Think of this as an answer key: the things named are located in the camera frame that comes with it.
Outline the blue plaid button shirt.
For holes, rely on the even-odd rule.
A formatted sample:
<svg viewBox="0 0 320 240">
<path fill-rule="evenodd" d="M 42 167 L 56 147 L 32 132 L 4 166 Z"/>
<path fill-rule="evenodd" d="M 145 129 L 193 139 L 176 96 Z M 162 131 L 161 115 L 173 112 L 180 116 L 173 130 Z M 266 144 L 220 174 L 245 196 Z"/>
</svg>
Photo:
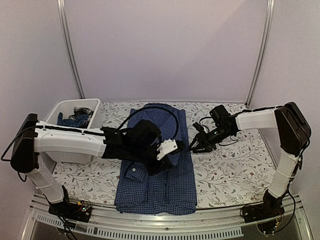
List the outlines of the blue plaid button shirt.
<svg viewBox="0 0 320 240">
<path fill-rule="evenodd" d="M 188 151 L 189 134 L 186 112 L 164 103 L 148 103 L 138 112 L 132 108 L 133 115 L 128 127 L 140 120 L 148 120 L 161 131 L 164 140 L 182 141 L 181 152 L 169 155 L 173 167 L 150 176 L 146 166 L 123 160 L 114 204 L 123 213 L 155 215 L 187 215 L 196 211 L 197 191 L 194 166 Z"/>
</svg>

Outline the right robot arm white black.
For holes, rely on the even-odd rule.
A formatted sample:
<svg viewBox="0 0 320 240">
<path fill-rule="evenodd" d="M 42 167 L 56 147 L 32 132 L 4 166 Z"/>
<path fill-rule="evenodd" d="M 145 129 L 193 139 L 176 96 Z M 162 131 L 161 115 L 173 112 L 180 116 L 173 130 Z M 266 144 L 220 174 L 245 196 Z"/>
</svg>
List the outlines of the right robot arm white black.
<svg viewBox="0 0 320 240">
<path fill-rule="evenodd" d="M 230 114 L 223 105 L 209 113 L 216 128 L 206 132 L 200 123 L 193 127 L 197 134 L 188 146 L 193 153 L 210 153 L 224 139 L 251 129 L 276 129 L 280 142 L 280 159 L 270 187 L 263 195 L 263 203 L 245 206 L 243 212 L 269 218 L 280 213 L 282 200 L 289 193 L 289 185 L 302 167 L 303 152 L 310 145 L 312 130 L 295 102 L 285 105 L 243 110 Z"/>
</svg>

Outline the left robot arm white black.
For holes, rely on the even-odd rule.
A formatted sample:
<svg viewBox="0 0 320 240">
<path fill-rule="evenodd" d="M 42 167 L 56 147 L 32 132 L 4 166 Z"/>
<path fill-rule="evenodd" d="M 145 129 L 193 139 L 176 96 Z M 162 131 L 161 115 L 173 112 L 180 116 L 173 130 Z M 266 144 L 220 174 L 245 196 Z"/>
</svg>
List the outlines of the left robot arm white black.
<svg viewBox="0 0 320 240">
<path fill-rule="evenodd" d="M 169 155 L 178 153 L 184 145 L 176 136 L 175 132 L 172 138 L 163 139 L 161 130 L 149 120 L 127 128 L 84 129 L 50 124 L 30 113 L 0 159 L 30 179 L 63 217 L 70 217 L 75 204 L 69 202 L 67 190 L 40 163 L 42 153 L 57 156 L 58 162 L 79 164 L 101 158 L 140 163 L 152 176 L 173 167 Z M 11 157 L 6 159 L 8 151 Z"/>
</svg>

